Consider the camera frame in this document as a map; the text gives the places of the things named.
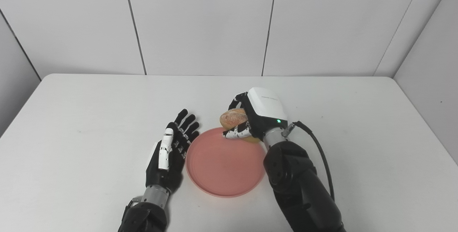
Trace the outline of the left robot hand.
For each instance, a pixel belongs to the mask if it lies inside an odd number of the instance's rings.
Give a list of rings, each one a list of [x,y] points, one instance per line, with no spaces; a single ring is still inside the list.
[[[170,122],[165,134],[152,154],[146,169],[145,186],[161,186],[174,193],[183,180],[185,158],[191,143],[199,136],[199,122],[196,116],[184,108],[175,121]]]

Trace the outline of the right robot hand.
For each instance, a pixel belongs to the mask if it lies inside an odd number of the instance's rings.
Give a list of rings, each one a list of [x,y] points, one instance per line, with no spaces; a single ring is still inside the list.
[[[236,108],[244,110],[247,121],[225,130],[225,138],[253,137],[268,147],[288,140],[288,136],[283,134],[288,127],[288,118],[275,92],[263,87],[252,87],[234,97],[228,110]]]

